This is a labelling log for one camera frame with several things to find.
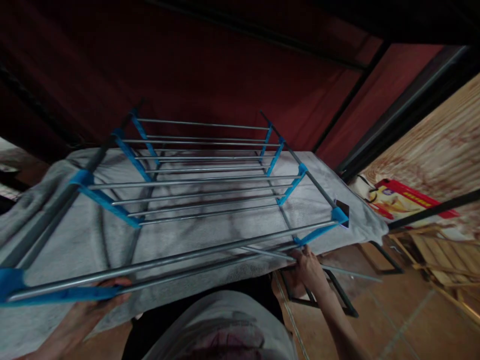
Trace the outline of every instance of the person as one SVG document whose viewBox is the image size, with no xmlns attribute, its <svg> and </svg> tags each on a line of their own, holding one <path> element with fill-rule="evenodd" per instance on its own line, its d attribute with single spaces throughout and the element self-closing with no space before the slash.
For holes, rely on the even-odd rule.
<svg viewBox="0 0 480 360">
<path fill-rule="evenodd" d="M 317 257 L 308 246 L 301 252 L 295 250 L 292 256 L 297 260 L 296 276 L 311 290 L 325 317 L 338 358 L 368 359 Z M 234 284 L 145 312 L 133 323 L 123 359 L 298 359 L 268 277 Z M 113 285 L 127 287 L 131 282 L 120 277 L 101 284 Z M 129 297 L 123 294 L 107 301 L 75 303 L 40 348 L 26 359 L 65 357 L 106 314 Z"/>
</svg>

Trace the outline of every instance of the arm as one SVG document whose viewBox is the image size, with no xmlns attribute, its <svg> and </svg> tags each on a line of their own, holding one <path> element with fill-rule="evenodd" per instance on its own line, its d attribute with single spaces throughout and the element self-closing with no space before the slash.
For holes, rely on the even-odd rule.
<svg viewBox="0 0 480 360">
<path fill-rule="evenodd" d="M 132 282 L 126 277 L 118 277 L 107 280 L 100 286 L 130 286 L 131 284 Z M 129 293 L 123 294 L 106 301 L 76 302 L 45 342 L 35 352 L 20 359 L 57 360 L 64 358 L 90 334 L 105 315 L 126 302 L 130 295 Z"/>
<path fill-rule="evenodd" d="M 325 317 L 340 360 L 369 359 L 337 296 L 330 288 L 317 257 L 310 251 L 308 245 L 303 248 L 303 252 L 294 251 L 292 256 L 298 262 L 296 273 L 299 279 L 313 293 Z"/>
</svg>

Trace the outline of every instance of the dark red fabric wall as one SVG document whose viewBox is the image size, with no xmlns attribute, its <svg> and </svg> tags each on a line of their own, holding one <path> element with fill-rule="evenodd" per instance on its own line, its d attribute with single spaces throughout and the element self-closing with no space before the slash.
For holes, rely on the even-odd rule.
<svg viewBox="0 0 480 360">
<path fill-rule="evenodd" d="M 364 63 L 381 43 L 306 1 L 210 3 Z M 35 6 L 7 1 L 0 4 L 0 21 L 6 30 L 0 35 L 1 51 L 12 71 L 66 127 L 93 143 L 146 97 L 142 116 L 177 121 L 262 125 L 262 109 L 295 150 L 309 151 L 359 76 L 142 1 Z M 341 137 L 330 136 L 320 157 L 335 167 L 439 49 L 392 48 L 355 99 L 354 111 L 349 109 L 334 129 Z M 212 128 L 150 130 L 206 135 Z M 216 136 L 263 136 L 251 130 L 214 130 Z"/>
</svg>

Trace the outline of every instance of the gray towel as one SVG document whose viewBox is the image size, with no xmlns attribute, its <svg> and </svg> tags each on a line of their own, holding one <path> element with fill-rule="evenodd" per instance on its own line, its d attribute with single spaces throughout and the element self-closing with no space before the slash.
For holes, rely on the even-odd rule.
<svg viewBox="0 0 480 360">
<path fill-rule="evenodd" d="M 42 182 L 27 191 L 12 210 L 0 217 L 2 229 L 0 234 L 0 261 L 5 258 L 6 254 L 11 251 L 42 213 L 51 206 L 55 197 L 58 196 L 78 169 L 87 163 L 95 151 L 96 149 L 79 150 L 70 154 L 67 159 L 52 165 Z M 298 152 L 297 155 L 332 199 L 338 199 L 350 206 L 350 228 L 337 227 L 327 232 L 310 244 L 312 250 L 320 254 L 346 245 L 371 240 L 381 244 L 382 236 L 388 231 L 385 223 L 313 153 Z M 178 167 L 179 165 L 164 164 L 162 169 L 168 169 L 171 166 Z M 271 175 L 296 175 L 297 172 L 297 163 L 288 152 L 283 151 Z M 245 174 L 262 175 L 263 172 L 254 170 L 248 173 L 162 174 L 158 177 L 158 180 Z M 140 174 L 118 149 L 109 150 L 104 161 L 95 172 L 95 182 L 99 184 L 142 181 Z M 272 182 L 273 185 L 284 183 L 285 180 Z M 264 186 L 268 186 L 265 181 L 173 185 L 155 188 L 153 195 L 177 195 Z M 106 193 L 114 199 L 133 199 L 141 197 L 144 191 L 144 188 L 123 188 L 115 189 L 115 191 L 107 190 Z M 282 189 L 277 191 L 279 194 L 283 192 Z M 272 192 L 268 190 L 228 196 L 210 196 L 208 198 L 199 196 L 198 198 L 169 201 L 168 204 L 162 202 L 151 203 L 149 209 L 200 201 L 271 194 Z M 275 200 L 265 199 L 231 205 L 210 206 L 202 209 L 169 211 L 150 215 L 148 219 L 270 204 L 275 204 Z M 138 204 L 126 205 L 125 207 L 131 212 L 140 209 Z M 283 208 L 293 227 L 330 220 L 330 206 L 307 177 L 295 189 Z M 133 262 L 143 262 L 286 229 L 285 221 L 277 207 L 148 225 L 141 230 Z M 125 264 L 133 233 L 134 229 L 121 219 L 103 210 L 92 200 L 80 194 L 39 257 L 26 272 L 25 282 L 33 286 L 120 267 Z M 288 241 L 291 241 L 291 237 L 270 240 L 259 244 L 258 247 L 268 248 Z M 226 259 L 231 257 L 232 254 L 240 253 L 244 253 L 244 251 L 231 250 L 150 269 L 135 274 L 132 280 L 171 273 L 218 259 Z M 93 333 L 115 327 L 136 314 L 160 305 L 216 286 L 267 274 L 272 270 L 284 267 L 286 264 L 285 260 L 264 256 L 221 270 L 149 287 L 136 292 L 128 303 L 112 311 L 100 322 Z M 50 304 L 1 309 L 0 359 L 21 356 L 37 349 L 62 320 L 70 307 L 71 304 Z"/>
</svg>

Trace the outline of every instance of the blue plastic connector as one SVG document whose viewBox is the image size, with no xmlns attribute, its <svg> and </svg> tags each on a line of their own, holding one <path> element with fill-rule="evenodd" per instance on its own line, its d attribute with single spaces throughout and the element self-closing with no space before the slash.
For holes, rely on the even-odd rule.
<svg viewBox="0 0 480 360">
<path fill-rule="evenodd" d="M 147 136 L 147 133 L 146 133 L 144 127 L 142 126 L 142 124 L 140 123 L 139 119 L 137 118 L 137 109 L 133 109 L 132 111 L 130 111 L 130 114 L 131 114 L 131 122 L 133 123 L 133 125 L 135 125 L 135 127 L 138 130 L 138 133 L 140 134 L 141 138 L 143 140 L 148 140 L 149 138 Z M 153 157 L 158 156 L 157 153 L 154 150 L 154 147 L 152 146 L 152 144 L 150 142 L 146 142 L 145 144 L 146 144 L 146 148 L 150 152 L 151 156 L 153 156 Z M 160 160 L 155 159 L 155 163 L 157 165 L 160 165 Z"/>
<path fill-rule="evenodd" d="M 28 289 L 24 282 L 24 270 L 0 267 L 0 308 L 43 305 L 52 303 L 72 303 L 77 301 L 101 301 L 114 298 L 122 286 L 112 287 L 72 287 L 23 300 L 8 302 L 11 295 Z"/>
<path fill-rule="evenodd" d="M 272 130 L 273 130 L 273 129 L 272 129 L 272 128 L 273 128 L 273 125 L 272 125 L 272 123 L 271 123 L 270 121 L 268 122 L 268 126 L 269 126 L 269 127 L 268 127 L 268 131 L 266 132 L 266 136 L 265 136 L 265 144 L 268 144 L 268 143 L 269 143 L 269 141 L 270 141 L 270 135 L 272 135 Z M 258 160 L 258 162 L 259 162 L 260 164 L 262 163 L 262 158 L 263 158 L 263 156 L 265 155 L 265 149 L 266 149 L 266 148 L 267 148 L 266 146 L 263 146 L 263 147 L 261 148 L 260 159 Z"/>
<path fill-rule="evenodd" d="M 112 131 L 112 135 L 115 135 L 115 142 L 118 147 L 123 151 L 126 157 L 131 161 L 133 166 L 138 170 L 140 175 L 143 177 L 145 181 L 151 182 L 152 178 L 145 172 L 145 168 L 140 161 L 135 158 L 135 153 L 132 148 L 123 142 L 125 138 L 125 133 L 122 129 L 116 128 Z"/>
<path fill-rule="evenodd" d="M 331 229 L 336 228 L 338 225 L 343 224 L 344 222 L 348 221 L 348 219 L 349 218 L 347 217 L 347 215 L 345 215 L 345 213 L 342 211 L 342 209 L 340 209 L 339 207 L 334 207 L 331 210 L 331 220 L 337 221 L 338 224 L 318 228 L 318 229 L 312 231 L 311 233 L 309 233 L 307 236 L 305 236 L 302 239 L 300 239 L 298 237 L 294 237 L 293 239 L 300 246 L 306 245 L 309 242 L 311 242 L 312 240 L 318 238 L 320 235 L 323 235 L 327 231 L 330 231 Z"/>
<path fill-rule="evenodd" d="M 142 219 L 129 217 L 130 214 L 122 206 L 113 206 L 112 203 L 114 200 L 103 193 L 100 190 L 90 190 L 89 185 L 93 185 L 94 175 L 85 169 L 80 170 L 77 174 L 70 180 L 70 184 L 79 185 L 78 191 L 82 194 L 85 194 L 90 199 L 99 204 L 102 208 L 110 211 L 111 213 L 118 216 L 120 219 L 124 220 L 127 224 L 134 228 L 141 228 L 140 222 Z"/>
<path fill-rule="evenodd" d="M 285 144 L 285 139 L 280 136 L 280 138 L 278 139 L 278 143 L 280 144 L 280 146 L 276 149 L 275 157 L 270 162 L 270 167 L 268 168 L 268 171 L 266 172 L 267 176 L 270 176 L 270 174 L 272 173 L 272 171 L 274 169 L 274 166 L 277 163 L 277 160 L 279 159 L 280 154 L 282 153 L 282 149 L 284 148 L 284 144 Z"/>
<path fill-rule="evenodd" d="M 280 199 L 277 199 L 276 200 L 276 203 L 278 204 L 278 206 L 282 206 L 283 204 L 285 204 L 285 202 L 287 201 L 287 199 L 289 198 L 290 194 L 295 190 L 295 188 L 297 187 L 298 184 L 300 184 L 300 182 L 302 181 L 302 179 L 304 178 L 305 174 L 307 173 L 308 169 L 307 167 L 305 166 L 305 164 L 301 163 L 299 166 L 298 166 L 298 176 L 300 176 L 300 178 L 298 179 L 295 179 L 291 182 L 292 184 L 292 187 L 289 187 L 286 191 L 285 191 L 285 196 L 280 198 Z"/>
</svg>

